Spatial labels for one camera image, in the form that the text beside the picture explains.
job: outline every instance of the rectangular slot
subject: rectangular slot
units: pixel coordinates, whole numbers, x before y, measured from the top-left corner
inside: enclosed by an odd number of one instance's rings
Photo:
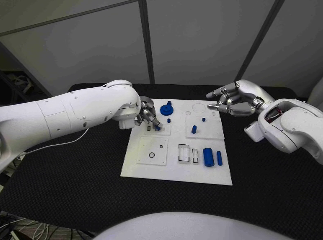
[[[190,163],[190,147],[189,145],[180,144],[179,148],[179,155],[177,155],[177,162],[182,164]]]
[[[192,150],[192,163],[199,164],[199,150],[197,149]]]

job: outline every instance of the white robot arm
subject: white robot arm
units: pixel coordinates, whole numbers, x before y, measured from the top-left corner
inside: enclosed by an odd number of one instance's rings
[[[125,80],[42,101],[0,107],[0,173],[33,146],[109,119],[118,121],[122,130],[140,126],[143,121],[161,127],[151,99],[138,96]]]
[[[258,143],[267,139],[272,146],[291,154],[304,148],[323,165],[323,112],[298,100],[274,100],[252,82],[241,80],[206,95],[220,96],[218,104],[207,105],[210,110],[235,117],[257,113],[255,121],[245,133]]]

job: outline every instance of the black table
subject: black table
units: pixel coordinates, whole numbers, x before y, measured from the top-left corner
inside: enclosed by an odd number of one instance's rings
[[[98,87],[78,84],[71,91]],[[205,100],[216,86],[135,84],[154,99]],[[267,87],[275,99],[295,98]],[[158,212],[196,212],[258,225],[295,239],[323,239],[323,166],[301,149],[254,143],[244,128],[257,115],[220,115],[233,186],[120,177],[131,130],[109,121],[73,144],[26,156],[0,194],[0,209],[39,222],[101,232]],[[78,132],[36,148],[75,140]]]

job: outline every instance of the white board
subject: white board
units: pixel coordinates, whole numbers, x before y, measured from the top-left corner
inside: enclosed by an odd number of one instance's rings
[[[156,131],[151,124],[143,123],[131,130],[120,176],[232,186],[222,120],[219,113],[207,110],[207,105],[216,102],[170,99],[153,101],[163,129]],[[173,114],[163,116],[160,107],[167,101],[171,101]],[[196,134],[192,134],[193,125],[197,126]],[[179,145],[189,145],[186,164],[179,161]],[[213,151],[213,167],[205,166],[206,148]],[[193,149],[197,149],[199,163],[193,163]],[[222,166],[218,165],[216,152],[222,155]]]

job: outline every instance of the small blue piece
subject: small blue piece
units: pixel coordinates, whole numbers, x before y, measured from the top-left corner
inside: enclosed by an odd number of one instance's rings
[[[203,149],[203,162],[206,167],[215,166],[213,152],[210,148]]]
[[[173,103],[171,101],[167,102],[167,105],[164,105],[161,108],[160,108],[160,113],[161,115],[164,116],[170,116],[173,113],[174,113],[174,108],[173,108]]]
[[[196,134],[196,129],[197,129],[197,127],[192,126],[192,134]]]
[[[219,151],[216,152],[216,157],[218,157],[218,165],[222,166],[223,160],[222,160],[222,153]]]

